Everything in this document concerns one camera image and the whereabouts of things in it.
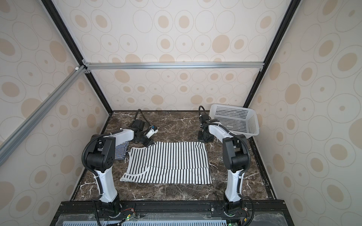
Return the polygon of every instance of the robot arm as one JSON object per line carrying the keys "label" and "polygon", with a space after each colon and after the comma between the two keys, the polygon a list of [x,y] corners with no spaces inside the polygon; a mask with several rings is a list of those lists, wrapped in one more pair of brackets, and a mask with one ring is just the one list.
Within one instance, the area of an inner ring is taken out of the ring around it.
{"label": "robot arm", "polygon": [[223,162],[228,169],[227,187],[225,190],[225,209],[231,210],[241,204],[240,188],[244,173],[250,166],[250,153],[244,135],[231,133],[216,119],[211,119],[205,112],[202,114],[199,107],[200,127],[198,139],[201,142],[212,142],[216,137],[223,144]]}
{"label": "robot arm", "polygon": [[151,136],[158,132],[157,127],[150,125],[148,121],[146,122],[149,127],[144,131],[145,122],[136,119],[136,116],[132,124],[125,129],[120,129],[115,133],[93,135],[82,154],[84,167],[93,173],[97,181],[101,208],[113,214],[120,212],[119,195],[114,187],[112,176],[115,147],[128,141],[141,143],[148,147],[154,144]]}

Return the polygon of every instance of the black and white striped fabric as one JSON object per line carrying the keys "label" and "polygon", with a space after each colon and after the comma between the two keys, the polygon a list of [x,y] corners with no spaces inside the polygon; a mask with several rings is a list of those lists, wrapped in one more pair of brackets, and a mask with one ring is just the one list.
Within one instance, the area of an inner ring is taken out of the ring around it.
{"label": "black and white striped fabric", "polygon": [[211,184],[209,159],[202,142],[156,142],[131,148],[120,181],[156,184]]}
{"label": "black and white striped fabric", "polygon": [[128,141],[115,147],[114,159],[124,159],[127,153]]}

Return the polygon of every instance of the wall panel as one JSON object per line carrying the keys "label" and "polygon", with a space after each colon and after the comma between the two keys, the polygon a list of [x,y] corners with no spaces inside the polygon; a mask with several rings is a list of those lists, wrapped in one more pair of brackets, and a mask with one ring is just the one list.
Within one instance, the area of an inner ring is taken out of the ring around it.
{"label": "wall panel", "polygon": [[286,0],[58,0],[88,62],[263,61]]}
{"label": "wall panel", "polygon": [[0,225],[48,226],[83,171],[84,146],[107,118],[82,75],[0,166]]}
{"label": "wall panel", "polygon": [[252,101],[258,149],[297,226],[361,224],[361,9],[305,0]]}
{"label": "wall panel", "polygon": [[197,110],[242,106],[258,68],[93,71],[113,110]]}
{"label": "wall panel", "polygon": [[0,145],[77,65],[35,0],[0,5]]}

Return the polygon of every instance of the dark brown marble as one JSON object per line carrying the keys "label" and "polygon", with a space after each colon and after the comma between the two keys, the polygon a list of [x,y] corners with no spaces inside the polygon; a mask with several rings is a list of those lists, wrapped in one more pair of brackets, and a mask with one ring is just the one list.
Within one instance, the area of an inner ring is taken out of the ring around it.
{"label": "dark brown marble", "polygon": [[[134,117],[135,112],[115,112],[108,123],[106,132],[114,132],[122,127],[127,127]],[[144,112],[146,118],[158,127],[158,132],[153,135],[155,141],[181,142],[197,141],[199,131],[199,118],[197,112]],[[142,147],[141,144],[130,143],[131,147]],[[227,184],[227,169],[222,161],[222,144],[215,138],[214,142],[207,143],[212,184],[143,184],[133,182],[120,182],[119,179],[128,167],[128,155],[124,160],[116,160],[113,165],[114,185],[121,200],[216,200],[219,199]],[[244,175],[243,195],[255,200],[267,199],[266,190],[262,182],[259,169],[252,155],[250,169]],[[93,175],[87,172],[81,187],[76,194],[76,201],[90,200],[98,196],[97,185]]]}

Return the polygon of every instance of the white plastic basket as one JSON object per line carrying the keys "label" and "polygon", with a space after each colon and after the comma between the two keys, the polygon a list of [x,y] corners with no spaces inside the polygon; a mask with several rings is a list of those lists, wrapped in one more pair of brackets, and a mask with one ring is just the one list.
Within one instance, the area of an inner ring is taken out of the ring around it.
{"label": "white plastic basket", "polygon": [[246,138],[259,134],[258,117],[253,109],[215,104],[211,105],[209,115],[234,134],[244,134]]}

